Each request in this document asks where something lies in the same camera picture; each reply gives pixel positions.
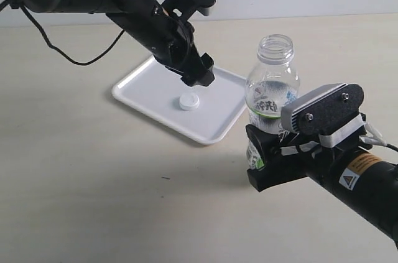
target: white bottle cap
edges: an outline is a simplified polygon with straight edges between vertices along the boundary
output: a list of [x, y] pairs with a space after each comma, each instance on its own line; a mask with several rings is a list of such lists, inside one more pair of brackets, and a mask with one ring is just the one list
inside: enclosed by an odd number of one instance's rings
[[199, 108], [199, 96], [195, 93], [185, 93], [180, 97], [180, 107], [184, 111], [194, 111]]

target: plastic tray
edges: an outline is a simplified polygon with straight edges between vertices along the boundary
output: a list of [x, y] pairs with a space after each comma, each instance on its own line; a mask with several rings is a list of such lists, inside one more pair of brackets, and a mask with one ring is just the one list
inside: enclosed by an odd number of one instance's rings
[[[210, 145], [225, 137], [246, 108], [246, 80], [218, 67], [213, 73], [216, 80], [209, 87], [190, 88], [151, 57], [113, 88], [113, 96], [184, 136]], [[194, 111], [180, 107], [180, 96], [189, 92], [200, 98]]]

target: plastic bottle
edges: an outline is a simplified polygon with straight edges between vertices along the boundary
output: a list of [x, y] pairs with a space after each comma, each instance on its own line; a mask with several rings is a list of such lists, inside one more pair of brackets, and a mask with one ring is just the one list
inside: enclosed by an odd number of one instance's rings
[[[249, 108], [250, 124], [269, 134], [278, 134], [283, 139], [280, 112], [287, 103], [295, 100], [299, 93], [300, 78], [292, 66], [294, 47], [285, 35], [264, 37], [259, 44], [259, 62], [246, 81], [246, 104]], [[251, 169], [262, 169], [265, 165], [249, 141], [247, 158]]]

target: clear plastic bottle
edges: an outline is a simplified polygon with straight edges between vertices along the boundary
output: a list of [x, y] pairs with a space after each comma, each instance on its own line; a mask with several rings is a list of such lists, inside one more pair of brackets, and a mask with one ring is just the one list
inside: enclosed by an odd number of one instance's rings
[[[282, 107], [295, 100], [299, 93], [300, 78], [292, 66], [294, 47], [285, 35], [264, 37], [257, 52], [259, 62], [246, 81], [246, 104], [250, 124], [269, 134], [286, 133], [282, 128]], [[262, 169], [264, 163], [257, 149], [249, 141], [247, 158], [251, 169]]]

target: table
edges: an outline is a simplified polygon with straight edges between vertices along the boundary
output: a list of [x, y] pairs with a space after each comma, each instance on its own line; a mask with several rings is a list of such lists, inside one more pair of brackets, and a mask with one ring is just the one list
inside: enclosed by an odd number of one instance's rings
[[[201, 52], [246, 76], [260, 39], [290, 36], [301, 94], [352, 82], [392, 144], [398, 14], [195, 22]], [[46, 28], [91, 60], [114, 25]], [[111, 88], [149, 54], [125, 35], [76, 67], [33, 27], [0, 30], [0, 261], [393, 262], [392, 241], [309, 179], [263, 193], [247, 180], [247, 113], [202, 147], [116, 102]], [[393, 151], [374, 153], [396, 162]]]

